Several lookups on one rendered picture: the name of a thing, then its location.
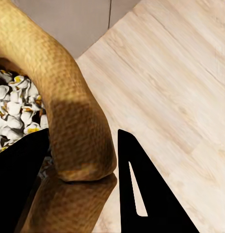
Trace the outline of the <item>popcorn bag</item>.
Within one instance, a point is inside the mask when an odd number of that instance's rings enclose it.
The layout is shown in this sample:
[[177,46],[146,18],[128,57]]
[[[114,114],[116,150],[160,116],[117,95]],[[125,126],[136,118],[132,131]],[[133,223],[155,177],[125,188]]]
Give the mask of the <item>popcorn bag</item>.
[[0,70],[32,80],[53,159],[36,177],[13,233],[92,233],[117,185],[108,120],[70,53],[11,0],[0,0]]

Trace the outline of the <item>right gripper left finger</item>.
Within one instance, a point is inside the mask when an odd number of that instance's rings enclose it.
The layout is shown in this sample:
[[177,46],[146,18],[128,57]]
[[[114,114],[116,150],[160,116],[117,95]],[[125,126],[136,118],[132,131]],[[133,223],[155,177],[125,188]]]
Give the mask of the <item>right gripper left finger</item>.
[[0,233],[14,232],[49,150],[49,135],[43,129],[0,153]]

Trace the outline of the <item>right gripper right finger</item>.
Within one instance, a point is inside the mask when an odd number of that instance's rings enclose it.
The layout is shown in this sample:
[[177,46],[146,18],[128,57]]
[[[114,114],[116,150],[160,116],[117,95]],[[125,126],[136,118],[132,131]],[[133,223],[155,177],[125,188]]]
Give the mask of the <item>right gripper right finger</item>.
[[[200,233],[134,135],[118,130],[121,233]],[[145,204],[139,216],[129,168]]]

